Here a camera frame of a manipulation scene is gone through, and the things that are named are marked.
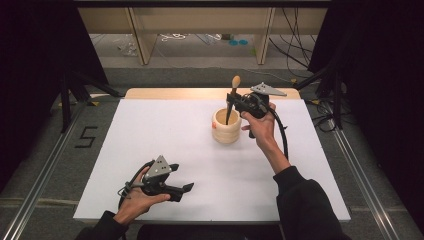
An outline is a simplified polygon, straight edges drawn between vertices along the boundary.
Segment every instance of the person's right hand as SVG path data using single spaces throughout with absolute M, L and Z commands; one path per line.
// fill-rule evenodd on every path
M 275 110 L 275 104 L 269 103 L 269 106 Z M 268 111 L 263 118 L 257 119 L 248 112 L 242 112 L 241 117 L 246 119 L 250 124 L 243 126 L 241 129 L 252 131 L 256 138 L 256 144 L 265 154 L 274 172 L 277 174 L 290 167 L 289 161 L 274 138 L 274 115 Z
M 269 106 L 275 110 L 276 106 L 269 103 Z M 274 125 L 275 118 L 268 111 L 268 113 L 261 119 L 253 117 L 249 112 L 242 112 L 241 117 L 246 119 L 250 125 L 243 126 L 243 131 L 251 130 L 256 138 L 256 144 L 262 151 L 266 151 L 270 147 L 275 147 L 277 144 L 274 139 Z

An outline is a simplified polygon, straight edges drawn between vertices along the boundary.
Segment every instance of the black sleeve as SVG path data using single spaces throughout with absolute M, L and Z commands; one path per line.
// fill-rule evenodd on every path
M 316 181 L 303 178 L 294 166 L 275 175 L 274 180 L 278 184 L 277 206 L 286 240 L 350 239 Z
M 76 240 L 117 240 L 128 230 L 128 226 L 123 226 L 116 222 L 114 213 L 105 211 L 102 218 L 94 227 L 86 227 L 78 234 Z

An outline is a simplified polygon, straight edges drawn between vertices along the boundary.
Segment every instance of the hand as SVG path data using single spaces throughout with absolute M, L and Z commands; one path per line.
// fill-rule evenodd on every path
M 271 102 L 269 103 L 269 106 L 274 110 L 276 108 L 275 104 Z M 243 131 L 252 131 L 256 138 L 256 144 L 265 154 L 266 158 L 271 164 L 272 169 L 274 170 L 274 173 L 277 174 L 282 170 L 290 167 L 291 165 L 289 161 L 281 151 L 274 138 L 274 115 L 268 111 L 263 118 L 257 119 L 248 112 L 242 112 L 241 117 L 246 119 L 250 124 L 243 126 L 241 129 Z
M 149 167 L 144 168 L 135 179 L 135 182 L 140 182 L 148 170 Z M 115 221 L 122 225 L 129 225 L 135 218 L 148 212 L 153 204 L 165 202 L 171 198 L 169 194 L 148 196 L 138 187 L 131 189 L 128 197 L 124 199 L 118 213 L 113 217 Z
M 269 106 L 275 110 L 276 106 L 273 103 L 269 103 Z M 253 117 L 248 112 L 242 112 L 241 117 L 246 119 L 250 125 L 243 126 L 241 129 L 243 131 L 251 130 L 253 135 L 256 138 L 256 144 L 263 151 L 267 148 L 277 145 L 274 139 L 274 125 L 275 118 L 268 111 L 268 113 L 261 119 Z

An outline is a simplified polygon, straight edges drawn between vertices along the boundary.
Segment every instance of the metal rail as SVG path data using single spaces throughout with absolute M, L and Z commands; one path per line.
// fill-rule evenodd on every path
M 59 139 L 57 140 L 52 152 L 44 164 L 43 169 L 38 175 L 37 180 L 34 182 L 34 185 L 32 186 L 14 219 L 12 220 L 8 230 L 6 231 L 6 234 L 3 237 L 4 240 L 17 240 L 21 236 L 29 218 L 31 217 L 32 212 L 34 211 L 39 197 L 43 193 L 44 188 L 46 187 L 50 176 L 52 175 L 53 170 L 55 169 L 56 164 L 62 155 L 69 137 L 74 130 L 75 123 L 77 122 L 77 119 L 79 118 L 85 105 L 85 102 L 79 102 L 77 104 L 71 124 L 69 125 L 66 132 L 60 134 Z
M 334 127 L 335 123 L 333 120 L 329 121 L 331 127 Z M 364 170 L 359 163 L 358 158 L 355 155 L 352 147 L 349 144 L 349 141 L 346 138 L 343 130 L 335 128 L 334 135 L 340 146 L 340 149 L 345 156 L 347 163 L 352 171 L 353 176 L 356 179 L 356 182 L 362 192 L 362 195 L 365 198 L 365 201 L 368 204 L 369 209 L 371 210 L 372 215 L 374 216 L 375 221 L 377 222 L 378 227 L 380 228 L 381 233 L 383 234 L 384 239 L 394 240 L 399 239 L 398 234 L 393 226 L 393 223 L 387 214 L 387 211 L 384 209 L 384 206 L 380 202 L 377 194 L 374 191 L 368 177 L 366 176 Z

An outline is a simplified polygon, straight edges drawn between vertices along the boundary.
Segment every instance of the white table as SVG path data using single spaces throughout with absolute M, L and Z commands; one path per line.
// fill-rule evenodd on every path
M 305 178 L 318 181 L 340 221 L 350 216 L 322 150 L 303 100 L 271 99 L 288 126 L 290 162 Z M 223 145 L 211 135 L 212 114 L 225 99 L 123 99 L 87 183 L 74 218 L 91 222 L 104 210 L 117 211 L 117 191 L 146 162 L 163 155 L 178 163 L 167 184 L 194 182 L 181 202 L 154 205 L 144 223 L 277 223 L 277 184 L 255 140 Z M 281 143 L 276 127 L 275 136 Z

